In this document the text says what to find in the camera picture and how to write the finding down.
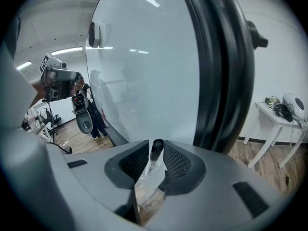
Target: white ceiling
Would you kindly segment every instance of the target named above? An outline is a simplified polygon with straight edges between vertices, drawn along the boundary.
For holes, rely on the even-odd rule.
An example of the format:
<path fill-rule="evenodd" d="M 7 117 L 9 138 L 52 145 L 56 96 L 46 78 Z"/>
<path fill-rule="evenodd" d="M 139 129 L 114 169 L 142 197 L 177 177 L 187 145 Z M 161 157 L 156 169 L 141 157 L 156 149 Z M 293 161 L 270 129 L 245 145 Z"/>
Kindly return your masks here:
<path fill-rule="evenodd" d="M 46 52 L 85 46 L 91 19 L 99 0 L 27 0 L 21 8 L 21 30 L 15 54 L 16 66 L 27 79 L 37 75 Z M 66 53 L 61 58 L 80 56 Z"/>

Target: white wall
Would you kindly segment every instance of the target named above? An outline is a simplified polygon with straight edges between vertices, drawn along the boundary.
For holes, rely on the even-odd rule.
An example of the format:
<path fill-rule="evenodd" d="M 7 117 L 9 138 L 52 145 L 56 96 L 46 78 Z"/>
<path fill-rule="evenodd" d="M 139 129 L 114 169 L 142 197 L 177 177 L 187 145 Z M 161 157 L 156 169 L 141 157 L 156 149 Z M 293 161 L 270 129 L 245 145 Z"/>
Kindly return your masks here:
<path fill-rule="evenodd" d="M 308 109 L 308 40 L 307 36 L 283 0 L 238 0 L 247 20 L 257 26 L 259 33 L 269 40 L 267 48 L 255 51 L 255 86 L 249 113 L 240 136 L 249 134 L 256 117 L 254 102 L 277 96 L 282 101 L 285 93 L 298 96 Z M 261 114 L 251 138 L 266 140 L 272 122 Z M 292 129 L 284 129 L 278 141 L 290 142 Z M 296 142 L 299 130 L 293 130 Z"/>
<path fill-rule="evenodd" d="M 74 55 L 72 53 L 72 55 L 70 55 L 70 57 L 69 57 L 69 55 L 63 54 L 63 55 L 57 55 L 57 58 L 60 59 L 61 61 L 64 61 L 64 62 L 67 63 L 67 69 L 68 70 L 80 72 L 82 74 L 82 76 L 84 77 L 85 82 L 88 83 L 88 84 L 90 83 L 89 78 L 88 78 L 85 55 L 81 55 L 81 56 L 79 55 L 77 57 L 74 57 Z M 31 81 L 33 79 L 36 79 L 38 75 L 40 75 L 39 72 L 33 74 L 32 77 L 30 77 L 30 76 L 27 76 L 27 77 L 28 77 L 28 80 Z M 59 117 L 61 117 L 60 124 L 67 122 L 67 121 L 70 121 L 70 120 L 75 118 L 75 115 L 72 113 L 73 107 L 72 107 L 72 103 L 71 103 L 70 98 L 51 102 L 50 106 L 51 106 L 53 116 L 58 114 Z M 37 104 L 35 104 L 34 108 L 36 108 L 38 111 L 40 111 L 44 108 L 47 108 L 49 110 L 48 105 L 46 103 L 42 103 L 41 101 L 39 101 Z"/>

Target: floor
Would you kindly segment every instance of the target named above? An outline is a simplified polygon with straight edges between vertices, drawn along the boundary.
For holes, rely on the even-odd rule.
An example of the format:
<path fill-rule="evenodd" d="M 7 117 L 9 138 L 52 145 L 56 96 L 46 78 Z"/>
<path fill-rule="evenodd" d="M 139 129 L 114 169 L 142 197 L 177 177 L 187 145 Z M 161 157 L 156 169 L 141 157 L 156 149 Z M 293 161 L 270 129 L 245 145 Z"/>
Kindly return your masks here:
<path fill-rule="evenodd" d="M 58 145 L 69 141 L 66 146 L 72 147 L 73 153 L 94 152 L 113 147 L 108 136 L 101 136 L 99 139 L 94 140 L 91 135 L 81 133 L 75 120 L 59 128 L 55 141 Z M 262 146 L 263 144 L 260 143 L 248 142 L 244 145 L 242 141 L 237 141 L 228 156 L 234 158 L 239 163 L 248 165 L 249 161 L 256 156 Z M 306 172 L 303 157 L 306 149 L 304 147 L 300 147 L 283 168 L 278 167 L 278 164 L 287 156 L 290 150 L 289 146 L 275 145 L 252 168 L 282 195 L 297 189 Z M 144 225 L 162 206 L 164 192 L 158 188 L 147 189 L 140 182 L 137 182 L 135 193 L 137 204 L 141 208 L 141 224 Z"/>

